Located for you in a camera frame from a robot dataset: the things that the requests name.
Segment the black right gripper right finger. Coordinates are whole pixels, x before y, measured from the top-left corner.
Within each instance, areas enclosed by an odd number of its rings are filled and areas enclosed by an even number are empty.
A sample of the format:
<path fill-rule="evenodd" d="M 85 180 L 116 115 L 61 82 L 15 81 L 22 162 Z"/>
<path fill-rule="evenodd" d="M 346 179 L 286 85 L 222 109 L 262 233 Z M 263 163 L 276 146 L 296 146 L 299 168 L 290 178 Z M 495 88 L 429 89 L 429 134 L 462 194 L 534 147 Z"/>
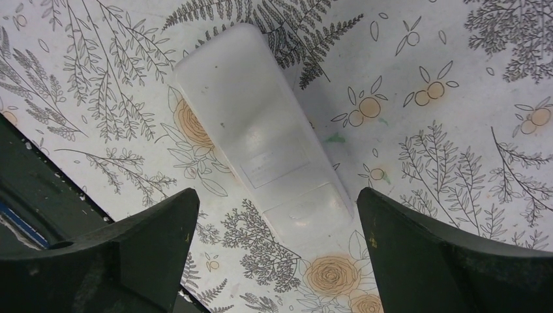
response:
<path fill-rule="evenodd" d="M 357 208 L 384 311 L 552 311 L 551 252 L 479 237 L 369 187 Z"/>

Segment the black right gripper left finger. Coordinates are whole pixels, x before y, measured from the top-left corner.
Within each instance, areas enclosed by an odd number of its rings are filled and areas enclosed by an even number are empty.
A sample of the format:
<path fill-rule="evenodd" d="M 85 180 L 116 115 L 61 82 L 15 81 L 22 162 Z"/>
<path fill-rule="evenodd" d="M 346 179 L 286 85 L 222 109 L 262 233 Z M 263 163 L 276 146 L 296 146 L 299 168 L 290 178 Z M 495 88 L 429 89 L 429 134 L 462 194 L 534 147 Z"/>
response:
<path fill-rule="evenodd" d="M 172 312 L 200 199 L 192 188 L 47 250 L 1 256 L 2 312 Z"/>

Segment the white remote control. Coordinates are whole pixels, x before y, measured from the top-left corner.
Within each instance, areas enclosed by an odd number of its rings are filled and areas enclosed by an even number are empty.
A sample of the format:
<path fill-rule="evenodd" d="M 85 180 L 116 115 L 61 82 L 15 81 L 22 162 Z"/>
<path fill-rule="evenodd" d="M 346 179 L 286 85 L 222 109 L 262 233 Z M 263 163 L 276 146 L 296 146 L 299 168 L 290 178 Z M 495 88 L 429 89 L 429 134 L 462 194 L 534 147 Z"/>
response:
<path fill-rule="evenodd" d="M 271 231 L 300 246 L 353 220 L 353 204 L 260 30 L 234 25 L 182 59 L 175 80 Z"/>

